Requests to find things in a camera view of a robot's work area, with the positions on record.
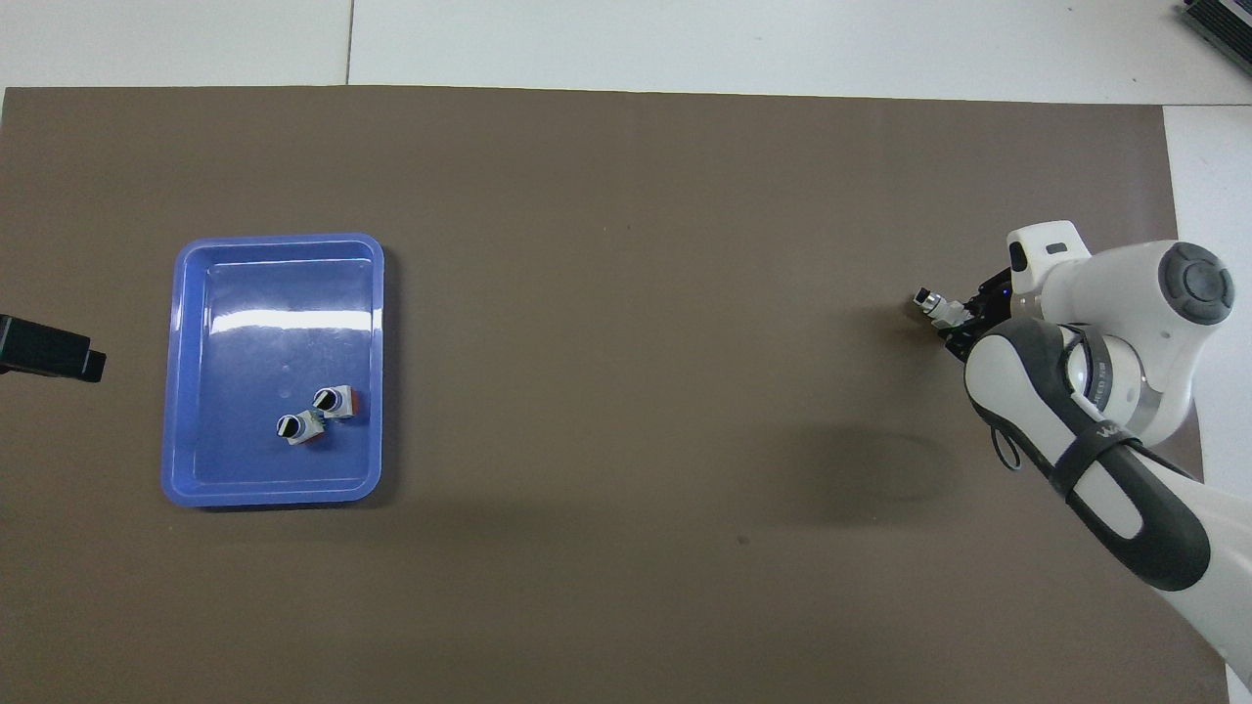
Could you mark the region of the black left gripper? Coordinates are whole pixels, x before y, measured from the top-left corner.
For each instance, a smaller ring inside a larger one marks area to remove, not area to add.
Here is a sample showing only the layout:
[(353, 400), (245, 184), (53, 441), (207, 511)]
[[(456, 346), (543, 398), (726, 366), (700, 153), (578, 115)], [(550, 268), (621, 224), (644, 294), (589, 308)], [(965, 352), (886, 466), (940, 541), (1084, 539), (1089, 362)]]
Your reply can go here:
[(1, 375), (81, 377), (85, 382), (100, 382), (104, 370), (106, 353), (90, 349), (85, 334), (35, 324), (13, 314), (1, 316)]

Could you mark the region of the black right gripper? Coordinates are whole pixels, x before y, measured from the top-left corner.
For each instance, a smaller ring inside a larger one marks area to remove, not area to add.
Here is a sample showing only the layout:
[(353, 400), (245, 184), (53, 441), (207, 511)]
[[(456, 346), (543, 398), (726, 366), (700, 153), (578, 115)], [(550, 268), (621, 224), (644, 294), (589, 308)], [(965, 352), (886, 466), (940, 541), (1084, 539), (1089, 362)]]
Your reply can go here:
[(983, 282), (975, 294), (962, 304), (962, 311), (967, 314), (960, 324), (939, 329), (939, 337), (944, 339), (944, 347), (952, 352), (962, 365), (973, 347), (998, 324), (1010, 317), (1010, 303), (1013, 297), (1012, 269), (1004, 268)]

